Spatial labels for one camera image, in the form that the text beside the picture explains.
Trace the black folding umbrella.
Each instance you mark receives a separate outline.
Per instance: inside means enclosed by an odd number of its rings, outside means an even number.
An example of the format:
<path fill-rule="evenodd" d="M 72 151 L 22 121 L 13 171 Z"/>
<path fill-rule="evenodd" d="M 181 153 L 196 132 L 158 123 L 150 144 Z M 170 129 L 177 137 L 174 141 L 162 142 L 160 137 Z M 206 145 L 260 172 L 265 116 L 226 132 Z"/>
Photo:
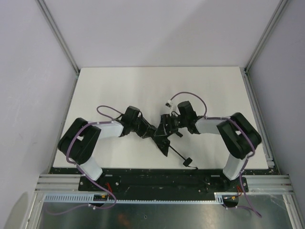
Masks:
<path fill-rule="evenodd" d="M 169 149 L 171 149 L 173 152 L 175 152 L 182 160 L 183 160 L 183 166 L 193 168 L 195 170 L 198 170 L 198 167 L 190 166 L 190 164 L 193 162 L 193 160 L 188 157 L 185 158 L 183 155 L 181 155 L 176 149 L 174 149 L 171 146 L 170 140 L 166 136 L 153 136 L 152 140 L 156 144 L 156 146 L 159 148 L 159 150 L 162 152 L 162 154 L 167 157 Z"/>

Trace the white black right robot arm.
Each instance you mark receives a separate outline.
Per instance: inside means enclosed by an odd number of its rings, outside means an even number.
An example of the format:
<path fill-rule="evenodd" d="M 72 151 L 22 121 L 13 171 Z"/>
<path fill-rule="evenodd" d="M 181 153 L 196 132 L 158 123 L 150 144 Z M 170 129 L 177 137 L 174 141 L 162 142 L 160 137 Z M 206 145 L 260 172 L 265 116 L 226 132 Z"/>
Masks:
<path fill-rule="evenodd" d="M 206 117 L 197 115 L 189 101 L 178 104 L 179 114 L 161 115 L 153 138 L 160 150 L 167 155 L 172 134 L 181 135 L 179 129 L 187 128 L 190 134 L 220 135 L 229 152 L 223 175 L 233 181 L 241 176 L 249 158 L 261 144 L 262 138 L 243 114 L 237 112 L 229 117 Z"/>

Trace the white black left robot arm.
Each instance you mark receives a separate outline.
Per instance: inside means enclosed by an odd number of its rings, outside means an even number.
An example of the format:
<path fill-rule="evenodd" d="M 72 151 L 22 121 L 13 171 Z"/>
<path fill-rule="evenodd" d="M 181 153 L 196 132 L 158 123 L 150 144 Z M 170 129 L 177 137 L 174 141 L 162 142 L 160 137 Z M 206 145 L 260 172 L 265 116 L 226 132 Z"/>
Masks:
<path fill-rule="evenodd" d="M 140 138 L 153 138 L 156 127 L 151 125 L 141 111 L 129 106 L 125 113 L 117 118 L 108 117 L 109 121 L 88 122 L 77 118 L 61 137 L 58 150 L 68 163 L 75 165 L 82 174 L 96 181 L 103 173 L 92 156 L 98 140 L 110 137 L 123 137 L 135 132 Z"/>

